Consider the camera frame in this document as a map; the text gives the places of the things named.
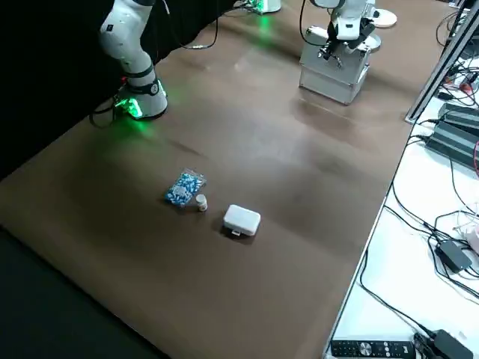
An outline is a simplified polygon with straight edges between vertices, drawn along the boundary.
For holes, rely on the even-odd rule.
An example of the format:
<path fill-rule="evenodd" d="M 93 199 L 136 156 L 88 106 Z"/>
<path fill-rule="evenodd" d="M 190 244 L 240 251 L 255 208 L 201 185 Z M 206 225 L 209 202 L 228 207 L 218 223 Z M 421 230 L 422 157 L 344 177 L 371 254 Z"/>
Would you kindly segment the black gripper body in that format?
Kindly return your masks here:
<path fill-rule="evenodd" d="M 339 40 L 337 38 L 329 37 L 325 44 L 325 51 L 336 52 L 337 49 L 341 48 L 342 46 L 348 46 L 349 42 L 349 40 Z"/>

